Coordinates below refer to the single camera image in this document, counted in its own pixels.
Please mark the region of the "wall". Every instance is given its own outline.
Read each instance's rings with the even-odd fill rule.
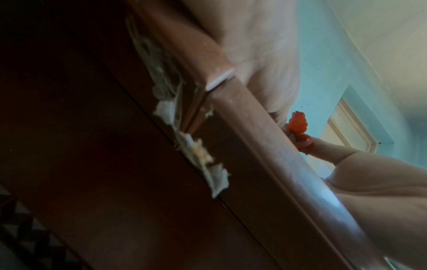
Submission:
[[[339,21],[322,0],[300,0],[298,4],[301,87],[295,110],[306,113],[308,133],[319,136],[346,89],[351,86],[375,121],[390,135],[393,147],[381,153],[416,163],[416,138],[387,93],[387,89],[364,60]]]

